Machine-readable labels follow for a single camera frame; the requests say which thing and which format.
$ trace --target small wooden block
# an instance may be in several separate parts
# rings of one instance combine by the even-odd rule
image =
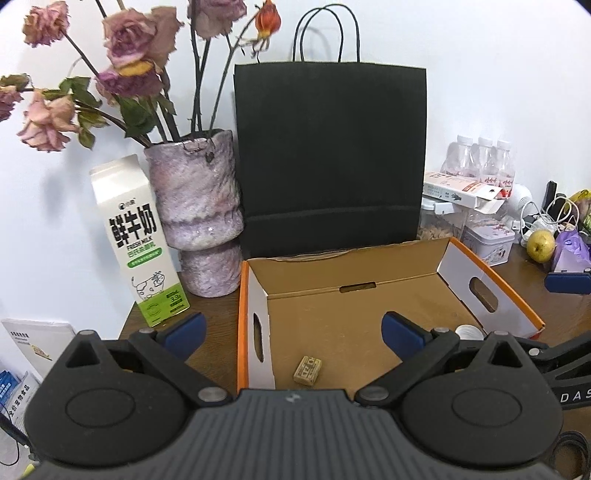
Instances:
[[[322,360],[305,356],[294,373],[294,382],[313,387],[322,367]]]

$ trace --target white wall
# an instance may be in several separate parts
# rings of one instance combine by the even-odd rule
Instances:
[[[116,11],[115,0],[103,1],[109,12]],[[141,11],[152,6],[147,0],[126,3]],[[182,17],[186,3],[173,4]],[[253,2],[247,4],[253,12]],[[517,181],[528,185],[536,199],[549,179],[566,193],[591,186],[591,17],[574,0],[348,4],[361,25],[362,60],[427,68],[427,167],[439,167],[458,133],[502,136],[515,144]],[[36,86],[55,88],[77,56],[66,41],[35,49],[22,42],[22,18],[30,5],[14,0],[0,13],[0,73],[27,72]],[[108,62],[95,3],[69,0],[69,5],[70,35],[102,70]],[[290,57],[297,20],[319,0],[277,0],[277,5],[283,25],[263,61]],[[353,25],[345,13],[342,18],[348,35],[345,58],[351,60]],[[321,14],[314,26],[305,43],[308,57],[335,59],[334,19]],[[168,71],[177,119],[186,132],[193,94],[188,27],[178,35],[177,46]],[[211,111],[226,53],[225,41],[215,41],[203,85],[205,112]],[[250,61],[241,54],[237,59]],[[82,62],[74,73],[89,74]],[[92,327],[114,338],[132,299],[99,223],[88,171],[141,150],[110,127],[98,132],[93,152],[72,142],[63,153],[38,153],[15,137],[25,106],[0,125],[0,317],[64,319],[77,329]],[[217,126],[235,127],[231,79]]]

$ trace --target milk carton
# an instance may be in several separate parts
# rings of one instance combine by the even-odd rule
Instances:
[[[148,325],[188,309],[137,155],[93,168],[90,181],[121,273]]]

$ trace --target purple plastic bag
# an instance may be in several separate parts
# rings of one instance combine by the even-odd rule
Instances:
[[[576,257],[576,262],[582,265],[591,265],[591,258],[589,249],[578,231],[561,232],[556,238],[556,250],[554,251],[554,259],[552,260],[552,270],[556,270],[556,266],[560,259],[562,252],[566,250]]]

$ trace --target green label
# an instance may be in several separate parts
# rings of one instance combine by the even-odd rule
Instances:
[[[162,249],[160,247],[158,247],[156,250],[152,250],[151,252],[143,254],[141,257],[134,258],[131,262],[127,263],[127,266],[129,268],[137,267],[138,265],[141,265],[142,263],[149,262],[150,260],[158,257],[161,254],[162,254]]]
[[[180,283],[157,293],[148,300],[138,303],[138,307],[144,315],[148,326],[153,327],[181,313],[189,308],[189,301]]]

